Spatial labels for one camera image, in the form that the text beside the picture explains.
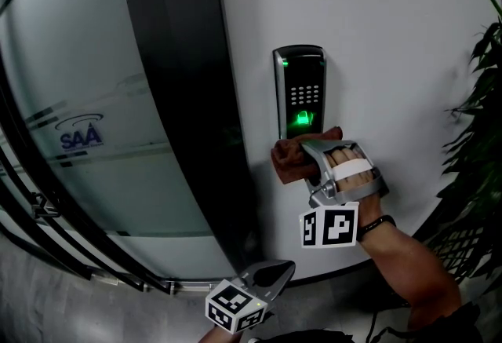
green leaf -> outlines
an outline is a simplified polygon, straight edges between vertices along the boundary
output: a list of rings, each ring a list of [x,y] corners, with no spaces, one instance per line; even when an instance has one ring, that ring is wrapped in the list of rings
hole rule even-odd
[[[492,41],[495,33],[500,29],[500,24],[498,22],[494,22],[486,29],[483,38],[476,44],[474,50],[472,50],[471,60],[476,57],[481,57],[485,54],[486,49],[488,49],[489,43]]]
[[[464,203],[453,201],[452,199],[442,199],[436,206],[435,213],[438,214],[439,222],[453,221],[464,210]]]
[[[459,173],[462,170],[461,166],[458,166],[456,163],[454,165],[446,167],[446,169],[443,170],[441,175],[449,174],[449,173]]]
[[[463,140],[461,140],[458,144],[453,145],[450,149],[448,149],[448,153],[455,152],[458,148],[461,148],[466,142],[471,139],[471,135],[467,135]]]
[[[500,70],[498,68],[488,68],[485,70],[476,81],[474,90],[469,98],[462,104],[462,107],[478,106],[486,94],[495,86],[495,77],[498,76]]]
[[[457,159],[458,159],[458,157],[457,157],[457,156],[455,156],[455,155],[454,155],[454,156],[451,156],[451,157],[449,157],[447,160],[445,160],[445,161],[442,163],[442,165],[443,165],[443,166],[445,166],[445,165],[447,165],[448,163],[451,163],[453,160],[457,160]]]
[[[497,0],[490,0],[493,4],[493,6],[495,7],[495,9],[497,10],[498,12],[498,15],[499,15],[499,18],[502,18],[502,8],[500,7],[499,3],[497,2]]]
[[[497,40],[492,40],[490,45],[492,46],[490,52],[495,56],[497,67],[502,68],[502,46]]]
[[[469,124],[469,126],[460,133],[460,135],[455,138],[455,140],[453,140],[452,142],[449,142],[448,144],[444,144],[443,147],[446,148],[447,146],[450,146],[450,145],[453,145],[455,144],[457,141],[459,141],[461,139],[461,137],[463,137],[466,133],[470,133],[472,130],[472,124]]]
[[[453,184],[454,182],[444,187],[440,192],[438,192],[436,196],[438,198],[445,198],[446,196],[448,196],[448,194],[450,194],[451,191],[454,189]]]
[[[483,109],[466,107],[466,108],[456,108],[454,111],[467,115],[479,115],[482,113]]]
[[[473,70],[473,72],[482,70],[484,68],[493,67],[497,63],[497,52],[491,49],[483,58],[479,61],[478,66]]]

glass door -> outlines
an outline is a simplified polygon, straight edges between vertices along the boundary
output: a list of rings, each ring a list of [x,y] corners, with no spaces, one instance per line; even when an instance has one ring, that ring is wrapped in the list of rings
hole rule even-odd
[[[0,146],[56,227],[147,283],[260,257],[220,1],[6,1]]]

green light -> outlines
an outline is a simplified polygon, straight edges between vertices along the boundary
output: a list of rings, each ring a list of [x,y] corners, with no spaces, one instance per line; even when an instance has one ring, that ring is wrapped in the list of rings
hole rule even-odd
[[[296,115],[296,124],[299,126],[309,126],[312,124],[312,119],[314,118],[314,114],[310,113],[306,110],[300,111]]]

floor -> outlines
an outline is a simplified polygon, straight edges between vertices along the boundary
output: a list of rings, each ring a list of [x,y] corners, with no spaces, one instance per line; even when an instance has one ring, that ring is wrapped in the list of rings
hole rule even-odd
[[[287,289],[276,301],[275,316],[248,330],[242,341],[328,328],[364,342],[372,313],[361,310],[360,292],[376,274],[369,264],[335,279]],[[88,282],[39,261],[2,235],[0,294],[0,342],[5,343],[193,343],[213,326],[204,317],[200,294],[169,297],[158,291],[141,293],[127,286]],[[484,303],[489,316],[483,318],[482,327],[490,339],[485,342],[497,333],[492,325],[502,325],[497,298],[502,298],[502,291],[493,292]],[[405,330],[408,314],[405,308],[381,312],[376,331],[385,326]]]

metal bracket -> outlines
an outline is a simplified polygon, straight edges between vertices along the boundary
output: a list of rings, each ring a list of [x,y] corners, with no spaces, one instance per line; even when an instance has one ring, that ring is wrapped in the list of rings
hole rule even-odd
[[[357,142],[353,140],[305,140],[300,143],[302,148],[317,162],[321,174],[319,179],[305,179],[311,192],[308,203],[312,209],[319,206],[344,205],[377,192],[380,196],[389,192],[381,172]],[[326,158],[327,152],[337,148],[350,148],[368,160],[372,167],[373,181],[348,191],[338,191],[332,167]]]
[[[54,207],[54,205],[47,200],[47,198],[36,192],[32,192],[37,203],[31,205],[31,212],[33,213],[34,219],[39,219],[43,217],[60,217],[61,213]]]
[[[295,273],[293,261],[264,261],[249,266],[232,283],[270,304],[286,288]]]

